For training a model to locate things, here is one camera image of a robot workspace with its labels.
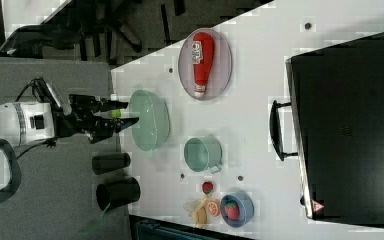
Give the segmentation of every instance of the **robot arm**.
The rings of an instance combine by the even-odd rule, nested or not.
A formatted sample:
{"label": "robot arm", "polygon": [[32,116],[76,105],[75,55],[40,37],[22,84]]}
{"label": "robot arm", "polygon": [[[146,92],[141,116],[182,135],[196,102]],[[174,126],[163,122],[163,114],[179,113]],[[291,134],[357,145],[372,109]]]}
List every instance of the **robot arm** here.
{"label": "robot arm", "polygon": [[[37,102],[18,102],[29,87]],[[58,138],[76,133],[86,134],[93,144],[139,120],[106,119],[94,115],[100,111],[126,108],[128,103],[74,94],[70,95],[69,100],[70,104],[64,105],[51,85],[38,78],[22,90],[14,103],[0,105],[0,162],[5,162],[9,170],[8,184],[0,189],[0,203],[17,191],[21,182],[17,159],[31,148],[41,144],[54,146]],[[15,155],[14,148],[29,145],[24,152]]]}

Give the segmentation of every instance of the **small red object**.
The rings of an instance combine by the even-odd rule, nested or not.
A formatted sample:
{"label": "small red object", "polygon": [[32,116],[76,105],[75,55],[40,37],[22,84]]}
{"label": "small red object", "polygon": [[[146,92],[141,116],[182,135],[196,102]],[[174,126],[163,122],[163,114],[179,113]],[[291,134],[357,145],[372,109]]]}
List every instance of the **small red object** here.
{"label": "small red object", "polygon": [[238,204],[234,201],[228,202],[224,206],[224,211],[229,219],[236,221],[239,219],[239,207]]}
{"label": "small red object", "polygon": [[205,93],[213,65],[214,47],[213,37],[208,33],[199,32],[193,37],[192,62],[196,97],[202,97]]}
{"label": "small red object", "polygon": [[214,189],[214,186],[213,186],[213,183],[212,182],[204,182],[202,184],[202,191],[205,193],[205,194],[210,194]]}

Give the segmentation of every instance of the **black chair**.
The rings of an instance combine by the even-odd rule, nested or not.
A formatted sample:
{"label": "black chair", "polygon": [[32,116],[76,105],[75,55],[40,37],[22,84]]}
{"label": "black chair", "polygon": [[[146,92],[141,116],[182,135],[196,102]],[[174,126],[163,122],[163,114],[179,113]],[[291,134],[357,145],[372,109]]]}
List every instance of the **black chair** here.
{"label": "black chair", "polygon": [[[132,1],[141,2],[141,0],[124,0],[114,11],[111,11],[110,0],[72,1],[50,21],[17,29],[0,47],[0,53],[14,57],[40,58],[43,46],[66,50],[73,49],[75,44],[80,44],[82,60],[87,60],[84,40],[93,37],[95,56],[98,56],[101,54],[99,47],[101,33],[106,33],[107,36],[107,61],[111,60],[112,33],[124,39],[135,52],[140,52],[142,44],[139,38],[134,34],[130,38],[127,37],[121,31],[121,27],[129,26],[118,20]],[[106,13],[104,18],[97,19],[96,12],[100,4],[105,6]]]}

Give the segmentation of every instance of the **black cylinder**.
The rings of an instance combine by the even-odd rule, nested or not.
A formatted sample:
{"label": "black cylinder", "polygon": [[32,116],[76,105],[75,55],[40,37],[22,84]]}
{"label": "black cylinder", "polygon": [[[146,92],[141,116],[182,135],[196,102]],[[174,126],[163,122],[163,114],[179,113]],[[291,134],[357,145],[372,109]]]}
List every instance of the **black cylinder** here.
{"label": "black cylinder", "polygon": [[92,169],[96,175],[99,175],[120,168],[128,167],[130,162],[130,156],[127,153],[95,156],[92,159]]}
{"label": "black cylinder", "polygon": [[99,208],[108,210],[137,202],[140,198],[140,186],[135,178],[126,178],[120,182],[100,184],[96,189]]}

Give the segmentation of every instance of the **round dish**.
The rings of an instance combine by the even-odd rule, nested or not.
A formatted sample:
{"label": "round dish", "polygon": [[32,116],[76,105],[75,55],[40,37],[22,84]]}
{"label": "round dish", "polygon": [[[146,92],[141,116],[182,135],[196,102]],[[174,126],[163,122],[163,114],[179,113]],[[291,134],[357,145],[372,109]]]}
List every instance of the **round dish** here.
{"label": "round dish", "polygon": [[[215,45],[211,73],[208,77],[205,94],[201,98],[195,96],[195,78],[191,52],[193,37],[198,32],[204,32],[211,35]],[[230,74],[232,72],[232,54],[227,41],[218,32],[210,28],[201,28],[192,32],[183,43],[182,49],[180,50],[178,70],[180,82],[191,97],[205,101],[220,96],[229,83]]]}
{"label": "round dish", "polygon": [[[226,203],[229,201],[235,201],[239,207],[239,219],[232,220],[227,217],[226,212],[224,211],[224,207]],[[220,211],[223,220],[227,223],[227,225],[238,228],[242,227],[246,223],[248,223],[251,218],[254,216],[254,205],[252,204],[251,198],[245,192],[236,192],[229,195],[226,195],[222,198],[220,203]]]}

